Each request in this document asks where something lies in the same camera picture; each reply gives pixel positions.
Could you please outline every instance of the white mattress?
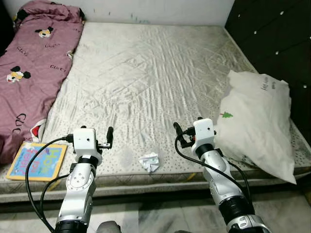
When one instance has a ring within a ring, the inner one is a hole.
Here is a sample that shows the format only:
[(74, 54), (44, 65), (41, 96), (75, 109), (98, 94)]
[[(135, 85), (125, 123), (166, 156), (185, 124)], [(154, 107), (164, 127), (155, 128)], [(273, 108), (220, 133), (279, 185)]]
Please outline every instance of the white mattress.
[[(43, 142), (86, 125), (96, 129), (101, 143), (113, 126), (113, 148), (103, 151), (97, 168), (98, 187), (138, 185), (148, 191), (148, 185), (163, 184), (161, 191), (168, 191), (168, 183), (202, 182), (200, 166), (175, 152), (173, 122), (186, 128), (197, 117), (214, 119), (230, 69), (256, 72), (221, 27), (86, 23), (71, 71), (50, 110)], [(311, 150), (294, 125), (291, 132), (296, 172), (309, 172)], [(70, 145), (60, 175), (75, 162), (72, 150)], [(138, 162), (150, 152), (160, 157), (153, 175)], [(235, 163), (252, 179), (270, 178), (260, 169)], [(188, 179), (192, 173), (198, 174)], [(0, 182), (0, 193), (24, 192), (21, 183)], [(33, 183), (33, 190), (43, 185)], [(65, 188), (61, 182), (56, 190)]]

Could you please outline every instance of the white wall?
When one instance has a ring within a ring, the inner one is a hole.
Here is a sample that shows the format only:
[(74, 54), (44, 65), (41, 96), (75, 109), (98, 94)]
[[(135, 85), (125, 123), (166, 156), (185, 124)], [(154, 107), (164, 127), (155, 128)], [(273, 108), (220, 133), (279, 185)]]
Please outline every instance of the white wall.
[[(10, 16), (28, 0), (4, 0)], [(224, 26), (234, 0), (55, 0), (80, 7), (89, 21)]]

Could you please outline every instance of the book cover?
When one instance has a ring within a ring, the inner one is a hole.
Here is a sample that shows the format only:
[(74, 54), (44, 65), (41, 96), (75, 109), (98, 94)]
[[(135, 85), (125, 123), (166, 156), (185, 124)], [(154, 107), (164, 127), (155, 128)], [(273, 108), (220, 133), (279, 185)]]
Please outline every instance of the book cover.
[[(12, 180), (25, 180), (26, 167), (31, 158), (44, 143), (24, 142), (6, 175)], [(45, 148), (32, 162), (29, 169), (30, 181), (51, 181), (56, 178), (62, 164), (67, 145), (51, 144)]]

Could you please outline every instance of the mickey mouse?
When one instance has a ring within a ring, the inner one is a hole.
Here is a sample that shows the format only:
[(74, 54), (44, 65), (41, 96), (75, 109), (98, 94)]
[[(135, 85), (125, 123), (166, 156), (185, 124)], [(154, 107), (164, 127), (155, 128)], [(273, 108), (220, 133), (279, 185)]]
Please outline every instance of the mickey mouse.
[(28, 71), (21, 72), (20, 67), (16, 66), (11, 69), (11, 73), (6, 76), (6, 80), (9, 83), (19, 82), (22, 78), (28, 79), (31, 75)]
[(39, 33), (39, 36), (41, 38), (50, 37), (51, 32), (53, 31), (53, 29), (54, 28), (52, 28), (52, 27), (48, 27), (47, 30), (38, 29), (38, 30), (35, 30), (35, 33)]

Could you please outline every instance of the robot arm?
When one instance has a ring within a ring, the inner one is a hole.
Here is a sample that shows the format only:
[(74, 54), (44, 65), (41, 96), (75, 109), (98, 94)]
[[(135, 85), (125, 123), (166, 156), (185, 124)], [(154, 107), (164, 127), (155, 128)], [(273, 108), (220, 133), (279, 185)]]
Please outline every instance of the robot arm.
[[(178, 123), (175, 122), (174, 127), (180, 135), (182, 130)], [(191, 146), (191, 152), (203, 163), (233, 178), (228, 161), (214, 149), (215, 132), (211, 119), (195, 121), (193, 127), (188, 128), (184, 134), (189, 135), (192, 142), (188, 143), (184, 138), (180, 139), (182, 148)], [(236, 184), (206, 166), (203, 167), (203, 175), (209, 182), (211, 195), (225, 220), (229, 233), (271, 233), (262, 219), (255, 215), (251, 203)]]
[(76, 129), (72, 143), (76, 154), (75, 167), (67, 177), (67, 192), (63, 200), (55, 233), (86, 233), (91, 211), (92, 196), (96, 189), (96, 168), (102, 162), (102, 150), (110, 149), (113, 128), (109, 127), (107, 143), (100, 145), (94, 129)]

